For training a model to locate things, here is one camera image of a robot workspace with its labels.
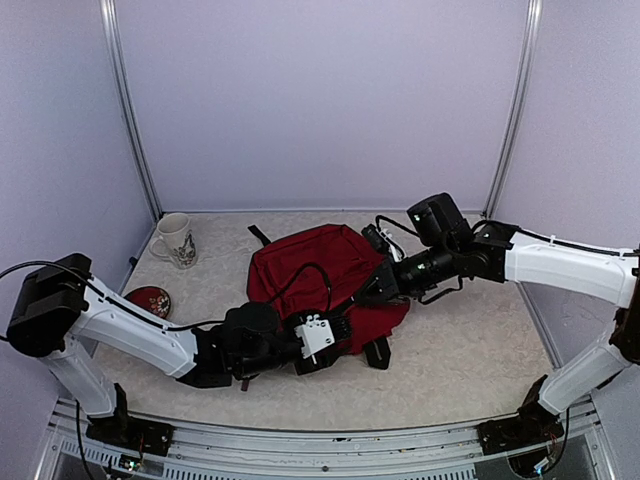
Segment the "red backpack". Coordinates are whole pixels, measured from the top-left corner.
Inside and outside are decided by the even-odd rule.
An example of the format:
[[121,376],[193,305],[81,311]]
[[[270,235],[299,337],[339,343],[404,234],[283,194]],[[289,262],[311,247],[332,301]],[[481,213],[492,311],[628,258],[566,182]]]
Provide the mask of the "red backpack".
[[369,367],[389,368],[388,337],[409,303],[354,304],[354,293],[384,260],[361,234],[347,225],[325,224],[271,241],[255,225],[248,230],[262,243],[249,264],[249,300],[271,304],[284,329],[302,313],[344,316],[351,338],[319,353],[364,354]]

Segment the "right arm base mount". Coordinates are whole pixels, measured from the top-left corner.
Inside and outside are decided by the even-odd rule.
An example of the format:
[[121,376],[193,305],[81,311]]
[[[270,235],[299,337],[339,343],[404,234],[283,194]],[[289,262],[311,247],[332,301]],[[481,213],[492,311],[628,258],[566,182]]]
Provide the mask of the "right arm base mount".
[[558,421],[546,427],[524,422],[519,417],[489,420],[477,426],[484,455],[493,455],[550,441],[562,437],[564,427]]

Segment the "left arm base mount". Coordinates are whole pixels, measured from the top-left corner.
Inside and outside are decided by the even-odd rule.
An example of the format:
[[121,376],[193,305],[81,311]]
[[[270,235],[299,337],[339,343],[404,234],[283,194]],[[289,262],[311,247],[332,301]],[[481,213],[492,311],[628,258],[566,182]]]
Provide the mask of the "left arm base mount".
[[92,422],[86,435],[92,440],[136,451],[166,457],[172,441],[174,427],[168,423],[131,417],[125,426]]

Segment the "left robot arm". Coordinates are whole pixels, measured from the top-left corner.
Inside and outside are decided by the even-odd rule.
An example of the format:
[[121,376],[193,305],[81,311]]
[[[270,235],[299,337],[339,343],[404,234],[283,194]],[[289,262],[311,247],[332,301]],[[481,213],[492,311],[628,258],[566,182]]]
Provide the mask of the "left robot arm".
[[136,357],[187,386],[213,389],[247,383],[288,364],[305,373],[327,368],[352,334],[340,313],[308,310],[282,320],[271,301],[247,302],[221,320],[180,326],[108,288],[80,253],[19,263],[1,274],[23,269],[29,273],[6,342],[45,364],[91,423],[121,445],[139,436],[139,421],[128,413],[123,388],[94,365],[84,338]]

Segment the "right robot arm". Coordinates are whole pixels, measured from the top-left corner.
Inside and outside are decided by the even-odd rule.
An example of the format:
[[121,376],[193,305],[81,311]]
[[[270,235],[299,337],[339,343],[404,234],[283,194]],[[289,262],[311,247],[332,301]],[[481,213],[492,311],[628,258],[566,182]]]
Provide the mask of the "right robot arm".
[[410,298],[427,305],[425,293],[439,283],[481,278],[560,288],[617,308],[613,326],[531,387],[511,423],[518,442],[535,442],[576,399],[638,363],[638,251],[571,243],[492,220],[470,225],[447,193],[414,204],[407,215],[424,251],[398,262],[385,259],[356,291],[356,304]]

